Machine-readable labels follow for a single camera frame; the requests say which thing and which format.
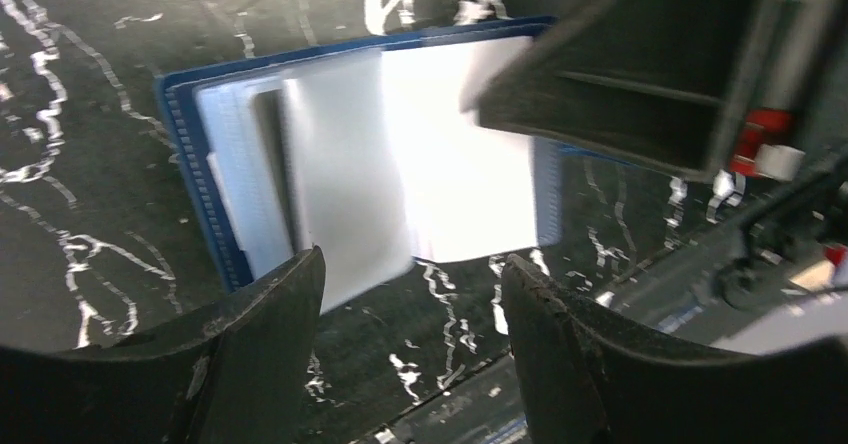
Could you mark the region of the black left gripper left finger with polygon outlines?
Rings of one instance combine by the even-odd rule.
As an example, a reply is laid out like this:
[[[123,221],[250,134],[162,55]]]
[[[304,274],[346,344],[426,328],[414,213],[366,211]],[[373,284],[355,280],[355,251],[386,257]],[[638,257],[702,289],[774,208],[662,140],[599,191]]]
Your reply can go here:
[[[110,347],[1,351],[5,443],[288,443],[325,284],[319,248]]]

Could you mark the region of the blue card holder wallet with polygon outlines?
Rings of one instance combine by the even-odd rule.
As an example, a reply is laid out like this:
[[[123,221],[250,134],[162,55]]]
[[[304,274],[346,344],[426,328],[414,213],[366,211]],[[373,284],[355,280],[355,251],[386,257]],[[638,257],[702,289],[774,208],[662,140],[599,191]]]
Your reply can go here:
[[[471,98],[548,16],[427,29],[183,70],[156,94],[221,280],[319,247],[324,310],[416,261],[562,240],[564,143],[484,128]]]

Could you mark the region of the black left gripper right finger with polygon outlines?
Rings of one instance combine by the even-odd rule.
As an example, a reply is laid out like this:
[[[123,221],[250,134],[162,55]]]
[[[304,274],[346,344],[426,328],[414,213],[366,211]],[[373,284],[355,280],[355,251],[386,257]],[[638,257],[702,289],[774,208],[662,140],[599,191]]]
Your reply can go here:
[[[536,443],[843,443],[847,340],[756,356],[686,341],[561,290],[517,255],[502,270]]]

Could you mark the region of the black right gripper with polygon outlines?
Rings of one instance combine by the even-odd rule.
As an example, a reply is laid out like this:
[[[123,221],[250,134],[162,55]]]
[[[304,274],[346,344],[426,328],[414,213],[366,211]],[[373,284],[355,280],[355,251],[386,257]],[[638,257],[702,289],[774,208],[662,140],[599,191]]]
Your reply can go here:
[[[847,153],[815,141],[847,49],[847,0],[582,0],[479,95],[482,126],[690,180],[777,192],[715,278],[735,309],[812,297],[796,275],[847,252]]]

